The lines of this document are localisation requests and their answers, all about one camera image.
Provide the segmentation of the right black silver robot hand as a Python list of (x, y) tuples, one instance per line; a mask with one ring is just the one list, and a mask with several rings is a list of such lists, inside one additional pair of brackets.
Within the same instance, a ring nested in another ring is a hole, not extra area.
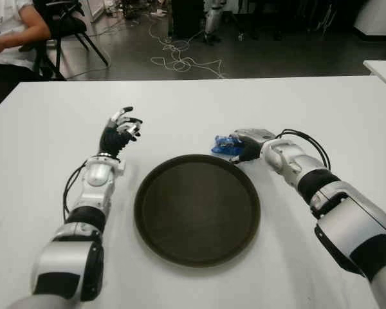
[(236, 129), (229, 135), (241, 148), (241, 152), (233, 156), (229, 161), (233, 164), (258, 159), (265, 142), (273, 140), (276, 135), (267, 129)]

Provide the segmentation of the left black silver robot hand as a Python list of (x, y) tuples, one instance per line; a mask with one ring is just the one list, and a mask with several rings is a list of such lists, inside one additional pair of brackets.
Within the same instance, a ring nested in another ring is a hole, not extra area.
[(116, 158), (130, 141), (135, 142), (141, 136), (143, 121), (127, 115), (133, 109), (132, 106), (124, 107), (109, 118), (100, 137), (99, 155)]

